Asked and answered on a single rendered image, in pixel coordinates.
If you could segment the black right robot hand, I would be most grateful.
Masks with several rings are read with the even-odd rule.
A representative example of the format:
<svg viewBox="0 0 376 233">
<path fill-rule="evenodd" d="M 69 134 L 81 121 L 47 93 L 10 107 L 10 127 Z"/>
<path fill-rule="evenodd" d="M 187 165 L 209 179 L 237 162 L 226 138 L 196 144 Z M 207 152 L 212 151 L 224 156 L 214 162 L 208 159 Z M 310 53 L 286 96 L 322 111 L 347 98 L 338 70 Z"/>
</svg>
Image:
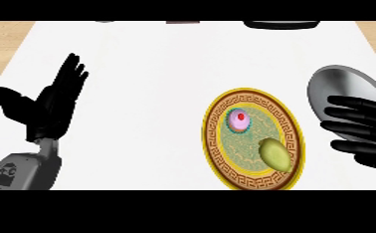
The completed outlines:
<svg viewBox="0 0 376 233">
<path fill-rule="evenodd" d="M 320 126 L 341 134 L 366 139 L 366 141 L 332 140 L 330 146 L 341 152 L 351 153 L 354 160 L 364 166 L 376 168 L 376 102 L 345 96 L 329 96 L 324 113 L 335 120 L 324 120 Z"/>
</svg>

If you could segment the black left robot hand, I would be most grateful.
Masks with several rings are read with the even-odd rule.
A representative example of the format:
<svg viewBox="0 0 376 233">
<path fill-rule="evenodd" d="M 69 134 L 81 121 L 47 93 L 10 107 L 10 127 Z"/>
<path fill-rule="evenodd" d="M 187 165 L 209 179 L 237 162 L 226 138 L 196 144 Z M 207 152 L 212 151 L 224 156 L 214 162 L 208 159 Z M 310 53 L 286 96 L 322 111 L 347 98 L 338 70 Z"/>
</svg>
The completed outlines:
<svg viewBox="0 0 376 233">
<path fill-rule="evenodd" d="M 89 73 L 80 56 L 69 54 L 55 82 L 31 100 L 9 88 L 0 87 L 0 108 L 6 118 L 27 126 L 27 140 L 59 139 L 69 128 L 75 103 Z"/>
</svg>

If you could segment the grey metal pan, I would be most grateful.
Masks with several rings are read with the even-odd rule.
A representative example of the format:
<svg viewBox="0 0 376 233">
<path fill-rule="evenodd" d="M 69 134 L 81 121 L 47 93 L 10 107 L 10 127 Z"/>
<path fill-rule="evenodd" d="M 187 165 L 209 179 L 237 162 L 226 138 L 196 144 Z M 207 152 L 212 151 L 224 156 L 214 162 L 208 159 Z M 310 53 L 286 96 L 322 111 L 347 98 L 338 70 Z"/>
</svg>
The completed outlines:
<svg viewBox="0 0 376 233">
<path fill-rule="evenodd" d="M 329 96 L 351 97 L 370 101 L 373 107 L 370 109 L 361 107 L 358 111 L 376 117 L 376 80 L 351 67 L 330 65 L 320 68 L 308 82 L 307 96 L 320 121 L 354 124 L 353 120 L 333 117 L 324 112 L 326 108 L 348 110 L 347 106 L 335 105 L 327 101 Z"/>
</svg>

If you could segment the yellow-green lemon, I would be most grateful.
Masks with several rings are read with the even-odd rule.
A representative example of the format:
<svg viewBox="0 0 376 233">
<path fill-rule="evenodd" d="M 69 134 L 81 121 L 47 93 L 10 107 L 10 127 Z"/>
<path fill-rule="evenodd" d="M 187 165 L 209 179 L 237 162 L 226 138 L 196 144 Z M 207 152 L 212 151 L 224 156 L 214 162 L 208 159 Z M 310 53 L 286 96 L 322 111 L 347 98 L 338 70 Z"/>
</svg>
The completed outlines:
<svg viewBox="0 0 376 233">
<path fill-rule="evenodd" d="M 258 144 L 258 154 L 267 166 L 276 171 L 291 172 L 291 156 L 282 142 L 274 138 L 266 138 Z"/>
</svg>

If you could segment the yellow patterned plate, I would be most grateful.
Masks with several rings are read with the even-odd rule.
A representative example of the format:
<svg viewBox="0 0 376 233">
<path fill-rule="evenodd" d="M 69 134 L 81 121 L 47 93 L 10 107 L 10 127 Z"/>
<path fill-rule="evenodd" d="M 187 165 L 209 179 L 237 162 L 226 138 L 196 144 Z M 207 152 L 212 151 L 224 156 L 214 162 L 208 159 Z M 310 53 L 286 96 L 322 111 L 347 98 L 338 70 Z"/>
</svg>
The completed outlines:
<svg viewBox="0 0 376 233">
<path fill-rule="evenodd" d="M 245 132 L 227 127 L 232 109 L 248 112 L 251 126 Z M 288 149 L 291 172 L 276 171 L 261 160 L 258 143 L 268 137 Z M 252 88 L 223 93 L 205 112 L 201 140 L 211 170 L 232 189 L 289 189 L 295 185 L 305 160 L 304 135 L 292 112 L 273 95 Z"/>
</svg>

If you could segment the pink frosted cupcake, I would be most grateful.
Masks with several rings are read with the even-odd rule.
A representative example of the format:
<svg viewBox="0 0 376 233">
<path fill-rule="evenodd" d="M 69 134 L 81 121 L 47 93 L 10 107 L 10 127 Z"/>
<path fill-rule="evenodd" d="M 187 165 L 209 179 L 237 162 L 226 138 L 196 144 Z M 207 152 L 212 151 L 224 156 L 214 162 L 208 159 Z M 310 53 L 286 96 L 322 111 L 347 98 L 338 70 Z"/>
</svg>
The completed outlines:
<svg viewBox="0 0 376 233">
<path fill-rule="evenodd" d="M 227 112 L 226 123 L 233 132 L 245 132 L 251 126 L 248 112 L 243 109 L 232 109 Z"/>
</svg>

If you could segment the black rounded appliance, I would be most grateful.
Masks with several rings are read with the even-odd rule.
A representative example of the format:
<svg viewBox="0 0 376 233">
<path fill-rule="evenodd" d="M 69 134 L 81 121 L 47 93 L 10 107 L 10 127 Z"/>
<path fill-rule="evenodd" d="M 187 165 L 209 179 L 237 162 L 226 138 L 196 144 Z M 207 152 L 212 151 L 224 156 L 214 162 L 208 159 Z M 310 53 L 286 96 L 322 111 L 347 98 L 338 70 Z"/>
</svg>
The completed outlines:
<svg viewBox="0 0 376 233">
<path fill-rule="evenodd" d="M 245 26 L 257 29 L 296 30 L 310 29 L 319 25 L 319 21 L 245 21 Z"/>
</svg>

